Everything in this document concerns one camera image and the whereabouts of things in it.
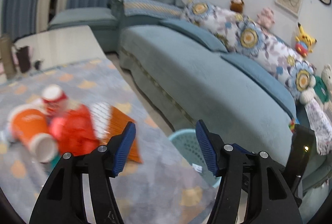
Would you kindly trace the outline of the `orange plastic bag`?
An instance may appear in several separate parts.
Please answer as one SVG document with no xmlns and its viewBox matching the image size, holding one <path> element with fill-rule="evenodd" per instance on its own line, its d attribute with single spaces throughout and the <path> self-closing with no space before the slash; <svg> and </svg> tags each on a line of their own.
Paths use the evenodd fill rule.
<svg viewBox="0 0 332 224">
<path fill-rule="evenodd" d="M 54 117 L 49 131 L 57 142 L 60 155 L 67 152 L 74 156 L 85 155 L 100 145 L 94 133 L 91 113 L 83 104 L 68 110 L 62 117 Z"/>
</svg>

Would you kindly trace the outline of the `orange paper cup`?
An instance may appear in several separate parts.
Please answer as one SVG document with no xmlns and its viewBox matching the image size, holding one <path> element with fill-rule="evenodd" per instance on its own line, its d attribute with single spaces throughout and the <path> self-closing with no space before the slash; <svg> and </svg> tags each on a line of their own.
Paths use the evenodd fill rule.
<svg viewBox="0 0 332 224">
<path fill-rule="evenodd" d="M 40 163 L 47 163 L 58 153 L 56 140 L 50 134 L 46 115 L 38 106 L 19 105 L 9 113 L 12 135 L 18 139 Z"/>
</svg>

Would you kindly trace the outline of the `red white panda paper cup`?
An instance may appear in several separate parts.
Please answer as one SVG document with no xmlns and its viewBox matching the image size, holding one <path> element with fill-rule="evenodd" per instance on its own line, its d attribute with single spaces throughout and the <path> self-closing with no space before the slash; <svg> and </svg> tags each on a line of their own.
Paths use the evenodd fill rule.
<svg viewBox="0 0 332 224">
<path fill-rule="evenodd" d="M 43 89 L 42 101 L 47 115 L 55 117 L 66 110 L 68 97 L 59 85 L 51 84 Z"/>
</svg>

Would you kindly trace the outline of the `teal plastic bag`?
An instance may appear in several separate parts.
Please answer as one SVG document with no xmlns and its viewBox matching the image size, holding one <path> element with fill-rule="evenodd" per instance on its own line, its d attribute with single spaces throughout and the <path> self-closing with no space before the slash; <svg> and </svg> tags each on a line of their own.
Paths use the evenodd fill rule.
<svg viewBox="0 0 332 224">
<path fill-rule="evenodd" d="M 54 169 L 54 167 L 56 166 L 56 164 L 58 163 L 60 158 L 61 157 L 59 155 L 57 155 L 53 160 L 50 161 L 50 163 L 48 163 L 48 168 L 50 171 L 52 171 Z"/>
</svg>

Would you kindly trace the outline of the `polka dot white wrapper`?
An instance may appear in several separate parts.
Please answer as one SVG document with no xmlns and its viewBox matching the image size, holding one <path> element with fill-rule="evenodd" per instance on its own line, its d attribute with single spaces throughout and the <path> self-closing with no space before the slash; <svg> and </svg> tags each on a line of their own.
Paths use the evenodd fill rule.
<svg viewBox="0 0 332 224">
<path fill-rule="evenodd" d="M 107 134 L 111 105 L 107 102 L 94 103 L 89 106 L 89 110 L 95 135 L 102 140 Z"/>
</svg>

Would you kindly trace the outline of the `white teddy bear plush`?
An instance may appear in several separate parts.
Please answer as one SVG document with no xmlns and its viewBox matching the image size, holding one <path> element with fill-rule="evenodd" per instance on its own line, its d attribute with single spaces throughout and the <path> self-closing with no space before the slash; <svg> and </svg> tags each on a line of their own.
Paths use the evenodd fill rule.
<svg viewBox="0 0 332 224">
<path fill-rule="evenodd" d="M 299 98 L 302 105 L 315 99 L 321 109 L 326 110 L 331 100 L 331 65 L 323 67 L 321 76 L 312 76 L 310 86 L 304 90 Z"/>
</svg>

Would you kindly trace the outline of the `light blue waste basket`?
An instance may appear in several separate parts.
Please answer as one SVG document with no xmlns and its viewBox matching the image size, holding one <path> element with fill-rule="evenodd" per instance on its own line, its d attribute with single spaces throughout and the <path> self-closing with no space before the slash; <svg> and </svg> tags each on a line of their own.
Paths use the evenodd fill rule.
<svg viewBox="0 0 332 224">
<path fill-rule="evenodd" d="M 194 129 L 178 130 L 171 134 L 168 139 L 206 183 L 218 188 L 221 178 L 215 177 L 208 170 Z"/>
</svg>

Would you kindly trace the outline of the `patterned fan-print tablecloth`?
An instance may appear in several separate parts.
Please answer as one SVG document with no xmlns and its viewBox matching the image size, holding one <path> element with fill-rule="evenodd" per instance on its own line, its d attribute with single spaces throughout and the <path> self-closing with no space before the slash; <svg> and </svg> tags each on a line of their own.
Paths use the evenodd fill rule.
<svg viewBox="0 0 332 224">
<path fill-rule="evenodd" d="M 66 124 L 59 136 L 51 136 L 32 152 L 34 130 L 48 133 L 50 119 L 12 126 L 14 110 L 22 105 L 43 110 L 42 91 L 57 84 L 68 97 L 62 116 Z M 126 105 L 125 114 L 136 124 L 136 146 L 141 162 L 128 161 L 118 177 L 111 179 L 124 223 L 202 223 L 210 214 L 216 189 L 208 185 L 153 122 L 135 93 L 108 59 L 91 59 L 34 72 L 1 85 L 1 193 L 2 202 L 23 223 L 42 221 L 33 215 L 35 202 L 49 175 L 60 180 L 66 169 L 55 169 L 66 160 L 73 163 L 97 150 L 100 140 L 93 128 L 90 109 L 107 102 Z"/>
</svg>

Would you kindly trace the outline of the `floral cushion near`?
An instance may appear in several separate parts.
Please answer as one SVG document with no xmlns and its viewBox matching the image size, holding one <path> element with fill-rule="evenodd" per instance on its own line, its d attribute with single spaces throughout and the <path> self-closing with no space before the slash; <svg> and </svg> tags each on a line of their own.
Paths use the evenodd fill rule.
<svg viewBox="0 0 332 224">
<path fill-rule="evenodd" d="M 301 93 L 312 85 L 314 65 L 250 19 L 238 21 L 236 26 L 236 52 L 258 63 L 299 101 Z"/>
</svg>

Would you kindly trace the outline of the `floral cushion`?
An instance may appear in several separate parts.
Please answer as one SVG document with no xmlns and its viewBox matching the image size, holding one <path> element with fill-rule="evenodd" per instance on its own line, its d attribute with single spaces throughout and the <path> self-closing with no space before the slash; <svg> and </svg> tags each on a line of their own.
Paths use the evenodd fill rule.
<svg viewBox="0 0 332 224">
<path fill-rule="evenodd" d="M 229 34 L 232 37 L 237 23 L 243 21 L 241 14 L 202 0 L 188 0 L 180 18 L 209 31 L 221 41 L 226 41 Z"/>
<path fill-rule="evenodd" d="M 299 101 L 301 93 L 312 85 L 314 65 L 250 19 L 238 21 L 236 26 L 236 52 L 258 63 Z"/>
</svg>

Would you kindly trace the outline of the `yellow pikachu plush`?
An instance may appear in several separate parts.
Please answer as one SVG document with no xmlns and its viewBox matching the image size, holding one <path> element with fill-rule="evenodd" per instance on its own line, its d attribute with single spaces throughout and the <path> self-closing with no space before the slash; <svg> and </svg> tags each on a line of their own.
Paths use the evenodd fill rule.
<svg viewBox="0 0 332 224">
<path fill-rule="evenodd" d="M 313 46 L 317 40 L 307 34 L 300 23 L 298 23 L 299 34 L 295 37 L 295 50 L 304 58 L 313 52 Z"/>
</svg>

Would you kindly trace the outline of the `pink pig plush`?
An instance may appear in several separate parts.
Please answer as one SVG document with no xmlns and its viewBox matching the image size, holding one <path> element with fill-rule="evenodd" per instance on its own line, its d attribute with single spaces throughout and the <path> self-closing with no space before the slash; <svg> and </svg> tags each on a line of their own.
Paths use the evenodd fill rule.
<svg viewBox="0 0 332 224">
<path fill-rule="evenodd" d="M 266 29 L 270 29 L 275 23 L 274 12 L 269 7 L 264 7 L 262 11 L 257 14 L 257 18 L 257 23 Z"/>
</svg>

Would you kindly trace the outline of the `teal blue sofa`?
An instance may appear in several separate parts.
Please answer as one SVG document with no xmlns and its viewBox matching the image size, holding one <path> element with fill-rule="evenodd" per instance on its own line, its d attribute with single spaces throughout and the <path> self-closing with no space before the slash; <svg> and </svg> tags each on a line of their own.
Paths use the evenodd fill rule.
<svg viewBox="0 0 332 224">
<path fill-rule="evenodd" d="M 254 60 L 236 52 L 235 34 L 221 41 L 180 18 L 187 2 L 111 0 L 119 20 L 120 65 L 174 129 L 203 120 L 225 142 L 268 151 L 285 164 L 304 109 Z"/>
</svg>

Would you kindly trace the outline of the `black car key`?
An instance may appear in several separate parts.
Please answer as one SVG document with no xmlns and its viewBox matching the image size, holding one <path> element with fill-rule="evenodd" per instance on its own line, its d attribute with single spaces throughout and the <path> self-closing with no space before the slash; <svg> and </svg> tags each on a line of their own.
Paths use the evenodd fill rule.
<svg viewBox="0 0 332 224">
<path fill-rule="evenodd" d="M 34 64 L 33 64 L 34 69 L 35 69 L 36 71 L 40 71 L 41 66 L 42 66 L 42 63 L 43 63 L 43 60 L 36 60 L 36 61 L 34 62 Z"/>
</svg>

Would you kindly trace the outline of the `floral cushion far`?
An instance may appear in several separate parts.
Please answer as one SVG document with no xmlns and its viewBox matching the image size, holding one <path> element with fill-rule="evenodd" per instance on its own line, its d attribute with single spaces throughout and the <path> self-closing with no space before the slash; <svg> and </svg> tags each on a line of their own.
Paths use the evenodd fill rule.
<svg viewBox="0 0 332 224">
<path fill-rule="evenodd" d="M 237 23 L 243 21 L 241 14 L 202 0 L 188 0 L 180 18 L 209 31 L 221 41 L 226 41 L 229 34 L 232 37 Z"/>
</svg>

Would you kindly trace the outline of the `brown monkey plush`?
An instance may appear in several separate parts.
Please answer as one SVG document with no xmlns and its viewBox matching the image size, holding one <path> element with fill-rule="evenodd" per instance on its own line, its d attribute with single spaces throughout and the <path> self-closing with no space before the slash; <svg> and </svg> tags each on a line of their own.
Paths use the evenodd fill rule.
<svg viewBox="0 0 332 224">
<path fill-rule="evenodd" d="M 231 0 L 229 9 L 231 11 L 242 13 L 244 8 L 244 1 L 243 0 Z"/>
</svg>

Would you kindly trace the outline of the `dark brown cup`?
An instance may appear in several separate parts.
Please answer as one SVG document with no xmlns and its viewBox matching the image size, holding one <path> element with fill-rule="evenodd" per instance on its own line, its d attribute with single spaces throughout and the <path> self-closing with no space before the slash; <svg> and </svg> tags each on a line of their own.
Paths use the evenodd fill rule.
<svg viewBox="0 0 332 224">
<path fill-rule="evenodd" d="M 31 62 L 30 62 L 30 47 L 24 46 L 22 48 L 19 48 L 16 51 L 16 57 L 18 60 L 18 66 L 20 68 L 21 73 L 26 73 L 31 68 Z"/>
</svg>

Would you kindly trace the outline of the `gold thermos bottle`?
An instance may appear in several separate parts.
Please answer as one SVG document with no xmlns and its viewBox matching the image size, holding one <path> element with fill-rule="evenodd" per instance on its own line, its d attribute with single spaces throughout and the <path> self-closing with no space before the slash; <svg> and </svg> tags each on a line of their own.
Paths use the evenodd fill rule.
<svg viewBox="0 0 332 224">
<path fill-rule="evenodd" d="M 17 70 L 13 61 L 12 41 L 7 34 L 1 36 L 1 59 L 7 79 L 10 80 L 14 78 Z"/>
</svg>

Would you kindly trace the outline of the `teal chaise ottoman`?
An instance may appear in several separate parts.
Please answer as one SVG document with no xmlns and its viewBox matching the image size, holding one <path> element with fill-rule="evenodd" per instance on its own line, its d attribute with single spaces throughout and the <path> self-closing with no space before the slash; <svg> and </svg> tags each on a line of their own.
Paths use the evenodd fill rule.
<svg viewBox="0 0 332 224">
<path fill-rule="evenodd" d="M 66 9 L 56 14 L 47 30 L 66 27 L 89 26 L 105 53 L 118 51 L 119 20 L 106 7 Z"/>
</svg>

